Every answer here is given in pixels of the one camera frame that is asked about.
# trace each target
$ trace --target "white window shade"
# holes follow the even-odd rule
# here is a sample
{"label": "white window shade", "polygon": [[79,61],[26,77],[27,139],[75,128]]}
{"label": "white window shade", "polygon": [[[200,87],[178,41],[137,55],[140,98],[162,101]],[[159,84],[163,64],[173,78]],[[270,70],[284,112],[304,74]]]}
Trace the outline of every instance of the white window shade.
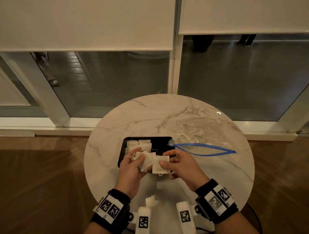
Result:
{"label": "white window shade", "polygon": [[307,0],[182,0],[180,34],[309,32]]}
{"label": "white window shade", "polygon": [[0,51],[171,50],[175,0],[3,0]]}

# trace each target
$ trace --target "black wrist strap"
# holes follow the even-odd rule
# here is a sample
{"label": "black wrist strap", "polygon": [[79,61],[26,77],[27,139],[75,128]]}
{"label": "black wrist strap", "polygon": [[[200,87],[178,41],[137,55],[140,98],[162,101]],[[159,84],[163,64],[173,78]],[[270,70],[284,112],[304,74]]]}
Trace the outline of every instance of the black wrist strap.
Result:
{"label": "black wrist strap", "polygon": [[129,222],[130,198],[112,189],[99,201],[90,222],[95,222],[112,234],[120,234]]}
{"label": "black wrist strap", "polygon": [[195,199],[201,209],[201,215],[214,224],[218,224],[238,211],[231,194],[214,179],[202,185],[195,191]]}

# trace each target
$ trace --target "round table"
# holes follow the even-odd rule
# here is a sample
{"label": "round table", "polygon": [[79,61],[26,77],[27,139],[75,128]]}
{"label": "round table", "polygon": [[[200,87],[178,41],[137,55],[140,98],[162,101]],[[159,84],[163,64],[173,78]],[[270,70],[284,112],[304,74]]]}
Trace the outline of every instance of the round table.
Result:
{"label": "round table", "polygon": [[[88,186],[97,201],[114,188],[117,162],[123,139],[131,136],[175,136],[176,120],[201,117],[216,119],[236,154],[214,157],[195,156],[202,170],[226,187],[239,210],[247,202],[254,181],[254,160],[248,141],[236,124],[215,107],[200,100],[173,94],[155,94],[125,102],[104,116],[91,133],[84,157]],[[162,181],[157,190],[156,182]],[[181,179],[147,174],[131,201],[131,211],[145,206],[145,198],[155,195],[159,204],[152,208],[151,233],[182,233],[176,203],[195,203],[197,195]],[[213,229],[212,222],[194,217],[197,227]]]}

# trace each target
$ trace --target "wooden floor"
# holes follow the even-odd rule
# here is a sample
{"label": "wooden floor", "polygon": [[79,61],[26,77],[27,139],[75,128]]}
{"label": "wooden floor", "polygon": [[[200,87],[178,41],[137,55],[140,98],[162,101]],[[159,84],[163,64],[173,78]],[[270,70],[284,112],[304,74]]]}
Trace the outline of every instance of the wooden floor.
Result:
{"label": "wooden floor", "polygon": [[[0,137],[0,233],[83,233],[96,203],[87,186],[85,137]],[[309,138],[251,141],[248,203],[264,233],[308,233]],[[243,214],[257,227],[253,213]]]}

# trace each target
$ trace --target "clear plastic bag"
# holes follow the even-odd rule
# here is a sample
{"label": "clear plastic bag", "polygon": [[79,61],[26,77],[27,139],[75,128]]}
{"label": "clear plastic bag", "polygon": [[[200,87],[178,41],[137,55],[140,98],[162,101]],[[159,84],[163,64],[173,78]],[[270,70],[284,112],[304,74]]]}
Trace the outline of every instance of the clear plastic bag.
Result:
{"label": "clear plastic bag", "polygon": [[177,135],[169,145],[198,156],[236,153],[215,119],[192,117],[176,121]]}

